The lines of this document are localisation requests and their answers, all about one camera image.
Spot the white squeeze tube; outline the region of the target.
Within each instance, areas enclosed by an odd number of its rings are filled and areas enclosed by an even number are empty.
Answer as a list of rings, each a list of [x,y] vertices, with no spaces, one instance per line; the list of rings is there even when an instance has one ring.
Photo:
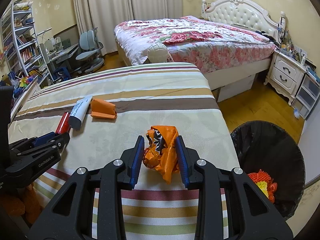
[[[80,130],[84,117],[91,103],[92,96],[88,95],[76,102],[70,113],[68,123],[72,129]]]

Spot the white round bedpost knob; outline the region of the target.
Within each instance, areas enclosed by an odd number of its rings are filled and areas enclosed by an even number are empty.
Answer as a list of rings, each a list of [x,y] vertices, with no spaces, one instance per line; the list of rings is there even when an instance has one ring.
[[[148,47],[147,55],[151,63],[164,63],[167,62],[169,52],[164,44],[154,43]]]

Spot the study desk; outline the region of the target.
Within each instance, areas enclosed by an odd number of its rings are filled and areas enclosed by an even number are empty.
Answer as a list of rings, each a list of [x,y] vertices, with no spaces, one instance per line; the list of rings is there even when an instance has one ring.
[[[52,54],[48,55],[47,49],[45,44],[41,43],[40,44],[40,52],[41,55],[44,59],[44,62],[46,64],[50,79],[55,82],[56,80],[59,79],[57,74],[55,73],[59,66],[56,65],[62,65],[65,63],[66,68],[69,67],[69,62],[68,60],[77,52],[79,49],[78,44],[74,44],[66,49],[62,49],[56,52],[53,52]]]

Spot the yellow foam fruit net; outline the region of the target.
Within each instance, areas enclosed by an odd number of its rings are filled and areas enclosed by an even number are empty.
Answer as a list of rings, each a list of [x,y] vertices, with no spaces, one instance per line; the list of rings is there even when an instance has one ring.
[[[259,181],[256,185],[261,189],[264,195],[268,198],[268,183],[266,181]]]

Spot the clear plastic drawer unit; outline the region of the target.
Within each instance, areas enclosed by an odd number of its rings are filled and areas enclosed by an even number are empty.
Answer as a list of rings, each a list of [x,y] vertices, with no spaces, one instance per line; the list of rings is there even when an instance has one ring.
[[[319,82],[307,72],[292,103],[295,112],[306,120],[319,99]]]

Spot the orange foam fruit net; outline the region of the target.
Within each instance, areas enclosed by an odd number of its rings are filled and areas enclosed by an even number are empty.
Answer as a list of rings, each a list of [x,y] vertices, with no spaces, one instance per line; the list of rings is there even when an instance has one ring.
[[[251,178],[251,180],[254,183],[259,183],[259,182],[266,182],[267,184],[272,183],[273,179],[271,178],[271,176],[263,171],[263,170],[259,170],[258,172],[252,172],[248,174],[249,178]]]

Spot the black lined trash bin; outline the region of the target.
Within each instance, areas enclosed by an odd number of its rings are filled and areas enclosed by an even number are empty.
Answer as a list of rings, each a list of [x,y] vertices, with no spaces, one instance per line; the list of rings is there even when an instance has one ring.
[[[267,172],[278,188],[274,206],[288,220],[302,198],[305,185],[303,155],[294,139],[267,121],[249,121],[231,133],[240,167],[250,174]]]

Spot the grey blue desk chair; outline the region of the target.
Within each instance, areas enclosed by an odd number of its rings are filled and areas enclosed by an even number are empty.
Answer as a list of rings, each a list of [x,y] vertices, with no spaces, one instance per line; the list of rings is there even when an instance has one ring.
[[[75,70],[77,74],[89,74],[104,65],[101,53],[104,45],[98,40],[97,31],[96,27],[80,35],[79,45],[82,52],[75,59],[82,64]]]

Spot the white tufted headboard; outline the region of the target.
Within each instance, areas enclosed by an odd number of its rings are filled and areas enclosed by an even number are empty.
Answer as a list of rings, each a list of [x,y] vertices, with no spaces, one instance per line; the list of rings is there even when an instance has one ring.
[[[282,40],[285,34],[286,15],[280,13],[278,22],[270,18],[269,12],[252,0],[202,0],[201,16],[212,22],[265,32],[275,39]]]

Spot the orange paper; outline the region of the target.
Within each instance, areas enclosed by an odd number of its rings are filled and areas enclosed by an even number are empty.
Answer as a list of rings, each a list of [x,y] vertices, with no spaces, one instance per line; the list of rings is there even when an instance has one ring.
[[[91,117],[114,120],[117,118],[116,106],[105,100],[93,99],[91,101]]]

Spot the white storage box under bed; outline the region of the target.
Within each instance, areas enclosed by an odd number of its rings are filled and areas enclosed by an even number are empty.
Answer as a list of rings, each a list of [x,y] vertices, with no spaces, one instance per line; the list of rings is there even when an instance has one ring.
[[[254,80],[255,75],[251,75],[242,80],[223,86],[220,89],[217,101],[221,102],[226,99],[232,98],[238,94],[241,94],[247,90],[250,90],[252,88]]]

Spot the white nightstand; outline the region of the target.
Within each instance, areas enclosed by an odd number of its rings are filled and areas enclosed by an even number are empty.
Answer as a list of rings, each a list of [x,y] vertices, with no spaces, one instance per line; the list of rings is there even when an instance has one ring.
[[[288,98],[291,106],[305,73],[306,68],[300,62],[275,50],[264,85],[269,83],[278,94]]]

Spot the striped bed sheet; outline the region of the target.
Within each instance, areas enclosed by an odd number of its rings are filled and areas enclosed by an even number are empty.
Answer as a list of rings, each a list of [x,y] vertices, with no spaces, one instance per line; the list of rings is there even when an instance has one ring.
[[[68,80],[30,97],[9,127],[9,140],[56,130],[63,113],[87,96],[113,103],[117,118],[86,115],[61,160],[34,182],[42,207],[79,167],[104,167],[135,145],[153,126],[174,126],[187,147],[216,167],[239,165],[232,139],[207,79],[190,63],[159,63],[106,70]],[[193,239],[198,192],[188,191],[176,173],[167,184],[142,166],[132,191],[122,192],[127,239]]]

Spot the floral pink bed quilt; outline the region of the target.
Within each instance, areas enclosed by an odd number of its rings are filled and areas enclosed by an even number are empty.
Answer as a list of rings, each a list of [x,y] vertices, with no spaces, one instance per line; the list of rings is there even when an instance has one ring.
[[[145,63],[149,47],[160,43],[171,61],[192,63],[203,74],[264,60],[276,48],[259,33],[194,16],[126,21],[114,34],[132,65]]]

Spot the orange foil snack wrapper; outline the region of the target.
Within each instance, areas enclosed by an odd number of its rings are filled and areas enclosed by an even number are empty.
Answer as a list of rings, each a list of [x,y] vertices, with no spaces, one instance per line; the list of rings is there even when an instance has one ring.
[[[176,152],[177,137],[175,126],[151,126],[146,133],[149,145],[144,150],[143,164],[156,170],[167,184],[171,184],[172,175],[180,171]]]

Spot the red cylindrical tube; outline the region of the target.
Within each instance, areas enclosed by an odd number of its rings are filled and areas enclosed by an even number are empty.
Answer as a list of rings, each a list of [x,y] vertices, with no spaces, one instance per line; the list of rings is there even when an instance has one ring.
[[[69,125],[69,117],[70,117],[70,113],[69,112],[65,112],[63,114],[63,116],[61,117],[59,124],[56,128],[55,133],[56,134],[63,134],[63,133],[68,133],[70,130],[70,125]]]

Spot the orange red plastic bag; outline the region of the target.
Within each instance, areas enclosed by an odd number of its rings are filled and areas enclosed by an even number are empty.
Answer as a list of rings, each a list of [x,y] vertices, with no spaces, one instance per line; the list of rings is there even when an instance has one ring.
[[[277,190],[277,183],[269,183],[267,187],[267,193],[268,193],[268,199],[271,203],[274,203],[275,198],[274,198],[274,193]]]

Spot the white bookshelf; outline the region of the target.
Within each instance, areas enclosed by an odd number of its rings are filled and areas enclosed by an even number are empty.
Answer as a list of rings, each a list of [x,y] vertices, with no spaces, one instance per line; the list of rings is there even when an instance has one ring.
[[[37,38],[32,1],[12,3],[1,17],[2,46],[8,69],[17,77],[33,76],[42,86],[51,76]]]

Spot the beige curtains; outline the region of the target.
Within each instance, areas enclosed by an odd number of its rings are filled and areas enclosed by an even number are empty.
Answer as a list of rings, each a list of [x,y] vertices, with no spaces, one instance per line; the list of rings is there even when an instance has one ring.
[[[73,0],[79,33],[97,28],[103,55],[117,51],[114,28],[129,20],[179,18],[182,0]]]

